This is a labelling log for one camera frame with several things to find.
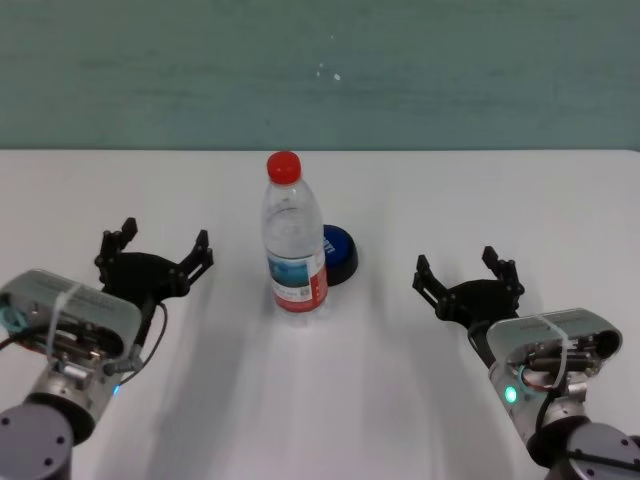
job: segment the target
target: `water bottle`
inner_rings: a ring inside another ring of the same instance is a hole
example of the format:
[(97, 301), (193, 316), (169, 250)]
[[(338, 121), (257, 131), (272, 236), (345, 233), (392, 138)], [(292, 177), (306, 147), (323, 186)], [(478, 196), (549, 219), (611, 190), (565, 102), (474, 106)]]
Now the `water bottle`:
[(328, 291), (320, 208), (295, 153), (271, 155), (267, 172), (262, 239), (273, 296), (287, 312), (311, 312), (323, 305)]

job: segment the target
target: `blue container lid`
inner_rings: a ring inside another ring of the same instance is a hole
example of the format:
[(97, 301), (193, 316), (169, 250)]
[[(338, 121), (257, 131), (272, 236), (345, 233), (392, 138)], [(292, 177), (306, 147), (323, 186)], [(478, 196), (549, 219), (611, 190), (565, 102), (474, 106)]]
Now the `blue container lid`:
[(358, 268), (356, 244), (342, 228), (324, 226), (324, 253), (330, 287), (348, 280)]

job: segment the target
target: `sticker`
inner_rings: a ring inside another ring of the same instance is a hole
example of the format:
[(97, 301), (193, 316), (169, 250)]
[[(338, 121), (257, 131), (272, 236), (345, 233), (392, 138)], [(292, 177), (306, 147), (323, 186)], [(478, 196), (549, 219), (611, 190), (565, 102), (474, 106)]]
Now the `sticker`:
[(267, 254), (271, 285), (276, 303), (290, 312), (308, 312), (327, 296), (327, 271), (324, 249), (302, 258), (284, 258)]

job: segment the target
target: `green wall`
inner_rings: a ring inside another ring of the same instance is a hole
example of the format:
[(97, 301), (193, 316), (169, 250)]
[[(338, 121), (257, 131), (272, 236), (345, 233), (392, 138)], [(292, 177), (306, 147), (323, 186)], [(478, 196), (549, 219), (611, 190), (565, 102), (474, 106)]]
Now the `green wall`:
[(0, 147), (637, 149), (640, 0), (0, 0)]

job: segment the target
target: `table surface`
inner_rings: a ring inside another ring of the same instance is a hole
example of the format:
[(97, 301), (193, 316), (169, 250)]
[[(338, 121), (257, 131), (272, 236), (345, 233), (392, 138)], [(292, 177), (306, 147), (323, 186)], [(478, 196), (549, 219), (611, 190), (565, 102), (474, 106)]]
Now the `table surface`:
[[(634, 381), (640, 155), (624, 151), (304, 153), (326, 223), (360, 267), (326, 318), (274, 315), (260, 238), (265, 153), (0, 152), (0, 282), (39, 267), (97, 286), (104, 229), (179, 260), (200, 228), (216, 265), (167, 302), (156, 357), (74, 452), (78, 479), (542, 479), (457, 325), (411, 282), (426, 253), (447, 285), (517, 261), (521, 314), (585, 307), (624, 334), (593, 379), (595, 421), (640, 432)], [(155, 338), (158, 323), (150, 338)], [(2, 352), (0, 410), (44, 365)]]

